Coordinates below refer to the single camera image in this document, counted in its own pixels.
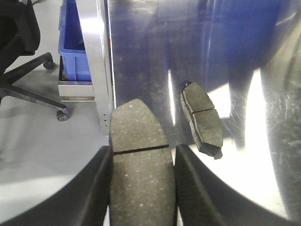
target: chair base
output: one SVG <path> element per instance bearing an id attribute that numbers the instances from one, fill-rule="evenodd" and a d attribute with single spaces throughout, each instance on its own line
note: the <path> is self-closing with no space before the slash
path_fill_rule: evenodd
<path id="1" fill-rule="evenodd" d="M 69 113 L 66 105 L 12 85 L 41 64 L 47 69 L 54 67 L 54 62 L 50 53 L 45 53 L 12 71 L 0 75 L 0 104 L 1 100 L 6 96 L 16 97 L 21 100 L 55 108 L 57 110 L 57 119 L 59 121 L 68 120 Z"/>

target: blue plastic bin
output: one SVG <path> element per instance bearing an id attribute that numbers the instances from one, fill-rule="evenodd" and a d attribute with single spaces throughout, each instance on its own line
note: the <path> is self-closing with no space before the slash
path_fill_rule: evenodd
<path id="1" fill-rule="evenodd" d="M 91 81 L 75 0 L 63 0 L 60 13 L 59 54 L 69 81 Z"/>

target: metal table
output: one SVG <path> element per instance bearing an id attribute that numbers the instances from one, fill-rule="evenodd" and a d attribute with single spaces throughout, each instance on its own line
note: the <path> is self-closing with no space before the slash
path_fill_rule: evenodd
<path id="1" fill-rule="evenodd" d="M 114 105 L 139 98 L 171 147 L 195 149 L 180 92 L 188 81 L 199 83 L 224 129 L 223 158 L 199 157 L 249 199 L 301 222 L 299 0 L 77 4 L 101 121 Z"/>

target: office chair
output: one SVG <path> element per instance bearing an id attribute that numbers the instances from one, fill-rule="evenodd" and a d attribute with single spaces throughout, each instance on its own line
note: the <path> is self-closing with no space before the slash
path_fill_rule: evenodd
<path id="1" fill-rule="evenodd" d="M 15 68 L 5 70 L 19 57 L 32 56 L 40 45 L 40 30 L 33 11 L 32 2 L 23 4 L 18 0 L 0 1 L 0 103 L 6 96 L 16 97 L 32 103 L 57 109 L 57 119 L 69 119 L 67 106 L 29 91 L 20 89 L 12 84 L 27 73 L 43 64 L 45 68 L 54 67 L 50 53 Z"/>

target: chair caster wheel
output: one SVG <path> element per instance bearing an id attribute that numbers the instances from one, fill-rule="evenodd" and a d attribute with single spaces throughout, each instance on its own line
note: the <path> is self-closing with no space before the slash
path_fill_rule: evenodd
<path id="1" fill-rule="evenodd" d="M 43 66 L 46 69 L 52 69 L 55 66 L 55 63 L 53 62 L 53 59 L 47 60 L 43 63 Z"/>
<path id="2" fill-rule="evenodd" d="M 56 116 L 57 116 L 57 120 L 59 121 L 66 121 L 69 119 L 69 114 L 64 113 L 62 111 L 57 111 Z"/>

